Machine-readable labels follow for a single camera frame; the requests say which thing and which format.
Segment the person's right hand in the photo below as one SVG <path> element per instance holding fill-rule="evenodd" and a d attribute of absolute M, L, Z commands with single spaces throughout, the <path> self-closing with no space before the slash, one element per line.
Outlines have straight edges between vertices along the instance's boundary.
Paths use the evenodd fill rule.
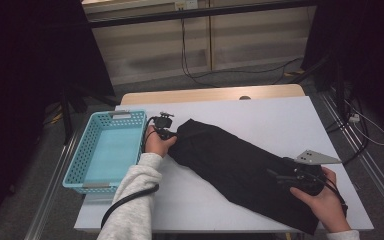
<path fill-rule="evenodd" d="M 291 187 L 290 192 L 310 207 L 313 214 L 329 233 L 345 232 L 351 229 L 343 212 L 340 199 L 328 187 L 324 187 L 316 196 L 309 195 L 295 187 Z"/>

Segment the light blue plastic basket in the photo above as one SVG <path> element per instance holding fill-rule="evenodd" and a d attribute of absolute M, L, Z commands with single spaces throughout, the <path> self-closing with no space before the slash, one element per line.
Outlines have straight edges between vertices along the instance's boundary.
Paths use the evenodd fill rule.
<path fill-rule="evenodd" d="M 113 193 L 141 155 L 143 110 L 93 113 L 63 179 L 80 194 Z"/>

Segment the wide black curtain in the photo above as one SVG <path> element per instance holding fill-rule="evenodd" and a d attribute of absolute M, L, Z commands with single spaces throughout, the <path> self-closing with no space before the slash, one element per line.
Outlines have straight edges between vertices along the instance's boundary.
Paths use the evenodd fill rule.
<path fill-rule="evenodd" d="M 28 162 L 46 107 L 111 96 L 82 0 L 0 0 L 0 205 Z"/>

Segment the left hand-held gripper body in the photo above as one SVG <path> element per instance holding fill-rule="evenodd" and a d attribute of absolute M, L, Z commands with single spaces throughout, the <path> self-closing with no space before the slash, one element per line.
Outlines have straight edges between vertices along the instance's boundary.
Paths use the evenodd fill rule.
<path fill-rule="evenodd" d="M 153 118 L 154 128 L 158 134 L 168 134 L 172 125 L 172 114 L 161 112 Z"/>

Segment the black horizontal bar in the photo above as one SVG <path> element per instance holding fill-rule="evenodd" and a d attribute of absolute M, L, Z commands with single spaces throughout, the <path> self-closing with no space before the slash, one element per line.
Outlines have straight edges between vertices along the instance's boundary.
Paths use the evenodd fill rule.
<path fill-rule="evenodd" d="M 163 13 L 145 14 L 129 17 L 111 17 L 89 20 L 91 28 L 113 27 L 169 20 L 181 20 L 198 17 L 239 14 L 258 11 L 283 10 L 299 7 L 317 6 L 321 0 L 275 0 L 265 3 L 242 4 L 222 7 L 209 7 L 193 10 L 180 10 Z"/>

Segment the black pants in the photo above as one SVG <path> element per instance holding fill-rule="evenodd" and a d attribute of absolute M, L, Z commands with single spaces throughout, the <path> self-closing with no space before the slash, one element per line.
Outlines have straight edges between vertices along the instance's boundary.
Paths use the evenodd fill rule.
<path fill-rule="evenodd" d="M 310 207 L 291 194 L 291 187 L 277 184 L 266 171 L 290 175 L 292 168 L 284 157 L 192 119 L 177 128 L 177 141 L 169 155 L 209 182 L 229 202 L 307 234 L 315 233 L 319 220 Z"/>

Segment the white table cover sheet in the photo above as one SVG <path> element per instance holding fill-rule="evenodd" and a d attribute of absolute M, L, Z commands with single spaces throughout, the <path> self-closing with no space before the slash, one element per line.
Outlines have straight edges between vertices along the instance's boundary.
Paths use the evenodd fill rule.
<path fill-rule="evenodd" d="M 306 150 L 338 156 L 309 97 L 120 105 L 148 116 L 167 112 L 177 129 L 189 119 L 218 126 L 277 156 L 295 158 Z M 166 157 L 155 193 L 155 233 L 275 233 L 292 229 L 227 201 L 192 170 Z"/>

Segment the aluminium floor rail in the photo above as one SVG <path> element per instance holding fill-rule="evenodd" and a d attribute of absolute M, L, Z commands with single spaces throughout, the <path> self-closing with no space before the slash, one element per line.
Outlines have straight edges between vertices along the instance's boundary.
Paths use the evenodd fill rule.
<path fill-rule="evenodd" d="M 384 172 L 376 163 L 374 155 L 368 151 L 368 144 L 372 141 L 372 139 L 366 132 L 366 122 L 370 122 L 372 125 L 375 125 L 375 123 L 373 123 L 365 115 L 362 115 L 362 129 L 359 129 L 354 123 L 346 123 L 344 120 L 340 119 L 340 115 L 336 110 L 336 103 L 334 102 L 333 98 L 326 94 L 321 94 L 320 97 L 323 103 L 326 105 L 329 113 L 332 115 L 332 118 L 334 119 L 334 125 L 337 126 L 337 131 L 339 131 L 345 137 L 346 141 L 353 150 L 351 157 L 343 158 L 344 165 L 350 166 L 352 162 L 360 162 L 362 164 L 362 168 L 370 176 L 377 190 L 384 199 Z"/>
<path fill-rule="evenodd" d="M 28 228 L 24 240 L 40 240 L 48 217 L 51 213 L 59 186 L 64 178 L 64 170 L 68 164 L 69 156 L 74 149 L 76 137 L 72 136 L 64 141 L 62 152 L 53 171 L 50 182 L 40 201 L 39 207 Z"/>

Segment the narrow black curtain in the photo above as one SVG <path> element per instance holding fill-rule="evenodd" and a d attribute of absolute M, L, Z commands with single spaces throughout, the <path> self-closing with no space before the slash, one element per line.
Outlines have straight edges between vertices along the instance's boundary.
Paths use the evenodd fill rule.
<path fill-rule="evenodd" d="M 325 56 L 384 121 L 384 0 L 320 0 L 301 67 Z"/>

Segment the white wall socket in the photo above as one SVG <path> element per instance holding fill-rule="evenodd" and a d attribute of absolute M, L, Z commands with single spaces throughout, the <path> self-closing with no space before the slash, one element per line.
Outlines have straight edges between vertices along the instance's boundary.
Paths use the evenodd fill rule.
<path fill-rule="evenodd" d="M 174 2 L 174 7 L 176 11 L 197 9 L 198 0 L 176 0 Z"/>

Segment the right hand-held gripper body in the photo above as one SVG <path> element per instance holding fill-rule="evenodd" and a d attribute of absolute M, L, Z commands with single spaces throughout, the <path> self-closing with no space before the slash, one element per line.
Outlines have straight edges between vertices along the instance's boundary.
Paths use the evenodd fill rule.
<path fill-rule="evenodd" d="M 312 196 L 318 195 L 327 185 L 327 178 L 322 171 L 322 165 L 340 163 L 338 158 L 313 150 L 305 150 L 296 158 L 284 157 L 283 160 L 292 168 L 292 173 L 284 178 L 294 179 L 294 183 L 283 185 L 298 188 Z"/>

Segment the person's left hand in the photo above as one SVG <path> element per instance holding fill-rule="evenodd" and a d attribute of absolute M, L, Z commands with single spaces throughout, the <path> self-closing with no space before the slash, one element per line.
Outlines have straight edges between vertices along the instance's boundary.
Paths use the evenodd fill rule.
<path fill-rule="evenodd" d="M 162 140 L 160 136 L 155 132 L 154 126 L 151 125 L 146 131 L 146 143 L 145 152 L 155 153 L 161 157 L 165 157 L 169 151 L 169 148 L 173 146 L 177 141 L 177 137 L 171 137 L 168 140 Z"/>

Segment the black metal stand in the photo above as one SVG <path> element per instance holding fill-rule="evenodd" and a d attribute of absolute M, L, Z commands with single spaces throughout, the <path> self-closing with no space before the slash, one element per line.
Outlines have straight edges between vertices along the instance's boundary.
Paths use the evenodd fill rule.
<path fill-rule="evenodd" d="M 344 74 L 339 61 L 330 55 L 322 57 L 317 63 L 306 69 L 291 84 L 300 84 L 307 78 L 312 78 L 318 91 L 334 89 L 336 108 L 341 117 L 346 115 Z"/>
<path fill-rule="evenodd" d="M 65 130 L 65 145 L 68 144 L 69 140 L 73 136 L 70 108 L 73 108 L 76 113 L 86 112 L 88 106 L 84 100 L 85 97 L 91 97 L 111 107 L 118 105 L 115 100 L 112 100 L 104 95 L 100 95 L 78 84 L 68 84 L 63 86 L 60 98 L 60 106 Z"/>

